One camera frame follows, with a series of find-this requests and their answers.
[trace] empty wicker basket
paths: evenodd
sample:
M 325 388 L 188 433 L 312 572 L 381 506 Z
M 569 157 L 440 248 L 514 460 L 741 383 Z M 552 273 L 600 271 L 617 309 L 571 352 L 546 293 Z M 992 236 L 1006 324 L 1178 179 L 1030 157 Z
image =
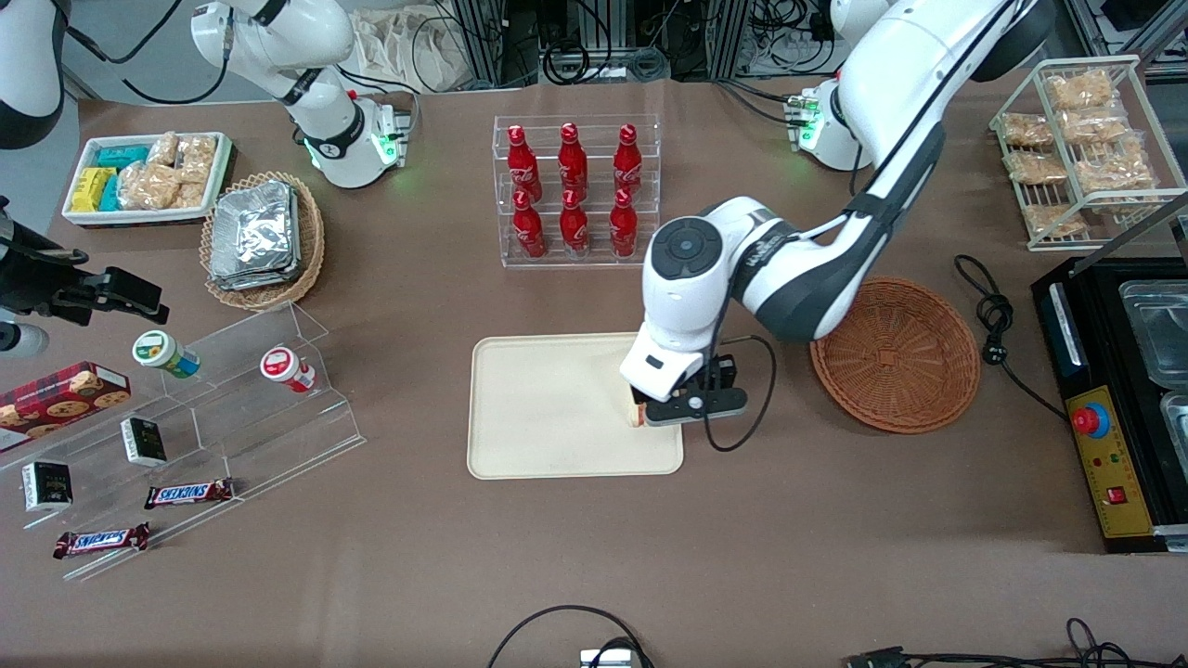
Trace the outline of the empty wicker basket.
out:
M 862 283 L 846 319 L 810 349 L 826 390 L 847 412 L 897 434 L 949 424 L 973 403 L 981 378 L 961 316 L 899 278 Z

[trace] emergency stop button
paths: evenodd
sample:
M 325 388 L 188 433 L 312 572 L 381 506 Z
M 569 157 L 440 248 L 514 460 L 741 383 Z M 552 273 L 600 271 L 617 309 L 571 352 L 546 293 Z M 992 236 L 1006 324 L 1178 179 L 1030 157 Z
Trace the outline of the emergency stop button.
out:
M 1110 414 L 1099 403 L 1088 403 L 1073 411 L 1073 430 L 1091 439 L 1101 439 L 1110 433 Z

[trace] small black box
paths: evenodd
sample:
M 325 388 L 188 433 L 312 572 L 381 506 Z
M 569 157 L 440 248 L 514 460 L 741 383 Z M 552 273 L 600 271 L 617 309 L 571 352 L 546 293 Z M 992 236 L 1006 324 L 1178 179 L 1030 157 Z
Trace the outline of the small black box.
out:
M 156 422 L 139 417 L 129 417 L 120 423 L 124 435 L 124 450 L 128 461 L 140 466 L 162 466 L 165 464 L 165 443 L 160 440 L 160 429 Z
M 25 510 L 62 510 L 74 503 L 70 468 L 56 461 L 33 461 L 20 470 Z

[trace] aluminum foil package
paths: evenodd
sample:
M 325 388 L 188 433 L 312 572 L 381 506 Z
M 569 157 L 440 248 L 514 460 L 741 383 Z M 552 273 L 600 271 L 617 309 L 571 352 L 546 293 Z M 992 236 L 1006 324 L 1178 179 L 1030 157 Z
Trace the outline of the aluminum foil package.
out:
M 302 269 L 297 193 L 272 179 L 223 195 L 210 246 L 210 281 L 223 290 L 295 281 Z

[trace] snickers bar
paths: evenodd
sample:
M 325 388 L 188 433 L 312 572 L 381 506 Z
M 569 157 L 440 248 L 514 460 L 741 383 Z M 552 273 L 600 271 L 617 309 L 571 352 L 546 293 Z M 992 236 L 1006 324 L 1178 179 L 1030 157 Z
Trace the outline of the snickers bar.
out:
M 230 478 L 220 478 L 209 483 L 196 483 L 192 485 L 175 485 L 172 487 L 148 487 L 145 510 L 157 508 L 158 505 L 227 500 L 234 493 Z
M 120 529 L 118 531 L 100 531 L 97 534 L 72 534 L 67 531 L 58 538 L 58 544 L 53 548 L 53 559 L 67 556 L 78 556 L 93 552 L 109 549 L 137 548 L 143 550 L 148 547 L 148 523 L 139 524 L 132 529 Z

